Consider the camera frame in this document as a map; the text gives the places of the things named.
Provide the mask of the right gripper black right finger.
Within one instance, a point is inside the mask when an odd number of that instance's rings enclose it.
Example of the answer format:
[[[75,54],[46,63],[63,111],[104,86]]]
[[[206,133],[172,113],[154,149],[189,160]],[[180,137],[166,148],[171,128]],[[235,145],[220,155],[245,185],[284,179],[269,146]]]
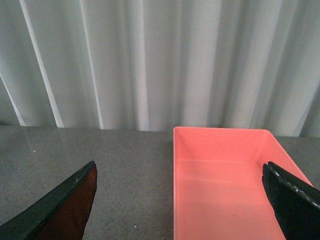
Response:
[[[262,168],[262,184],[287,240],[320,238],[320,191],[274,162]]]

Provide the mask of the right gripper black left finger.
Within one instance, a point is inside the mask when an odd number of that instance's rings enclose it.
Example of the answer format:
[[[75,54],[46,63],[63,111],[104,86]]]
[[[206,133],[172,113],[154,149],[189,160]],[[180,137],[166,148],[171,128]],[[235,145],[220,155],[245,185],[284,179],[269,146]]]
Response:
[[[0,227],[2,240],[81,240],[97,191],[92,160]]]

